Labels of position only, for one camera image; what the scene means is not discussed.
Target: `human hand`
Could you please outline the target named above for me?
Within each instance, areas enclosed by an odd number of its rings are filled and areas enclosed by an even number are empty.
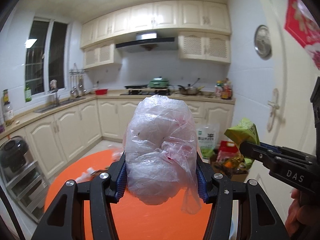
[[[285,228],[289,236],[293,235],[301,224],[313,226],[320,218],[320,206],[304,205],[300,206],[300,191],[294,189],[291,193],[293,202],[289,207]]]

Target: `metal screw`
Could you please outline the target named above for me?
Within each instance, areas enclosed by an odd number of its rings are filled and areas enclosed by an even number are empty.
[[[71,187],[71,186],[73,186],[75,184],[75,181],[74,180],[68,180],[67,182],[66,182],[66,186],[67,187]]]
[[[223,178],[223,175],[221,173],[215,173],[213,175],[216,179],[222,179]]]
[[[256,186],[258,184],[258,182],[255,180],[255,179],[250,179],[249,180],[249,183],[252,185],[252,186]]]
[[[106,179],[107,177],[109,177],[109,174],[106,173],[106,172],[103,172],[103,173],[101,173],[101,174],[99,175],[99,177],[100,177],[101,179]]]

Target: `range hood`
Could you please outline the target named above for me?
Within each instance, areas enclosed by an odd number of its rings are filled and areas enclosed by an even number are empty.
[[[177,50],[178,41],[175,37],[159,38],[155,31],[137,33],[135,41],[116,44],[116,49],[129,53],[151,50]]]

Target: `window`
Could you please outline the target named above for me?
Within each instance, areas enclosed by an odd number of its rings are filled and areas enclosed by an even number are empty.
[[[33,21],[26,42],[26,85],[31,88],[32,95],[48,91],[49,82],[53,79],[57,80],[58,89],[65,87],[67,28],[68,24],[53,20]]]

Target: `stove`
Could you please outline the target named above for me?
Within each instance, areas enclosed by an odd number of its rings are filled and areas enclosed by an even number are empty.
[[[129,88],[126,93],[121,94],[121,96],[170,96],[172,94],[171,90],[168,88]]]

